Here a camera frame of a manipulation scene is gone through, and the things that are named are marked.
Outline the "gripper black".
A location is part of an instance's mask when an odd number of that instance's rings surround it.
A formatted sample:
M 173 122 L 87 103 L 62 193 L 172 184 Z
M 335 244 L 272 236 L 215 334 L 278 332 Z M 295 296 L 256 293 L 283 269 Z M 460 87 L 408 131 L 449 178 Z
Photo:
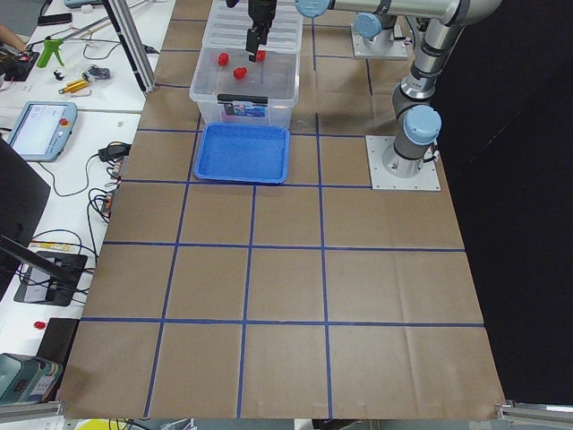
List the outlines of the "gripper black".
M 234 8 L 238 0 L 226 0 L 228 8 Z M 252 27 L 247 31 L 245 50 L 249 53 L 249 61 L 256 63 L 256 54 L 260 45 L 267 44 L 269 29 L 276 16 L 276 0 L 249 0 L 248 15 Z

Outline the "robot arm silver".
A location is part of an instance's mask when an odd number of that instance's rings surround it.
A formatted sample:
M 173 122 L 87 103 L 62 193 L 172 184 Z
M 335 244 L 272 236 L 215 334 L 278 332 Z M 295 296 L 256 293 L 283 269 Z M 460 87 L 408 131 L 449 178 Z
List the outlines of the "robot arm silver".
M 402 34 L 396 15 L 358 13 L 351 27 L 353 43 L 362 50 L 388 53 L 391 49 L 405 48 L 409 40 Z
M 500 6 L 499 1 L 296 1 L 306 18 L 328 10 L 356 12 L 355 29 L 372 39 L 397 16 L 429 21 L 426 30 L 414 32 L 415 59 L 410 72 L 395 87 L 392 105 L 398 122 L 394 142 L 382 155 L 384 168 L 393 176 L 416 176 L 428 160 L 424 154 L 436 143 L 441 119 L 429 106 L 435 83 L 465 26 L 480 22 Z

